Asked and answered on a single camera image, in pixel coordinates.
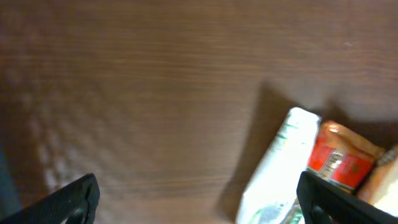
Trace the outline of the white tube with gold cap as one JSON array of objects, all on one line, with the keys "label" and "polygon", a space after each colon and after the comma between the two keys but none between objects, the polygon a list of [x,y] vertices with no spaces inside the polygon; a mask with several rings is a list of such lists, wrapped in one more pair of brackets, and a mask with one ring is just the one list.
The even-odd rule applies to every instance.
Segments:
[{"label": "white tube with gold cap", "polygon": [[320,120],[299,107],[289,110],[244,189],[237,224],[300,222],[296,188],[314,147]]}]

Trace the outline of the orange spaghetti packet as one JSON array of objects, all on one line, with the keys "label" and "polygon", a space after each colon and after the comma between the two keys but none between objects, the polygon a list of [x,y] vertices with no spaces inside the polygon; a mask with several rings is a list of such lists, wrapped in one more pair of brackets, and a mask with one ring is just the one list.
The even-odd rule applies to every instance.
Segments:
[{"label": "orange spaghetti packet", "polygon": [[385,152],[347,127],[326,121],[320,126],[306,170],[351,194]]}]

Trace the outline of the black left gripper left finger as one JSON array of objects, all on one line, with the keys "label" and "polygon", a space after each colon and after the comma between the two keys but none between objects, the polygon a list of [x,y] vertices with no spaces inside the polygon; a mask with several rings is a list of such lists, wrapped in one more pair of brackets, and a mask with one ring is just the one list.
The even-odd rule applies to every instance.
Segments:
[{"label": "black left gripper left finger", "polygon": [[98,182],[90,173],[6,217],[1,224],[93,224],[99,200]]}]

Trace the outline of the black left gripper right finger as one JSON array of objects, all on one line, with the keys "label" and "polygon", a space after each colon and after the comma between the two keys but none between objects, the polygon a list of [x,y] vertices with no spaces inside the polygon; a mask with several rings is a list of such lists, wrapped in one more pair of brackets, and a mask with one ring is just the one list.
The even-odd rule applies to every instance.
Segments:
[{"label": "black left gripper right finger", "polygon": [[297,198],[306,224],[397,224],[397,218],[313,173],[301,173]]}]

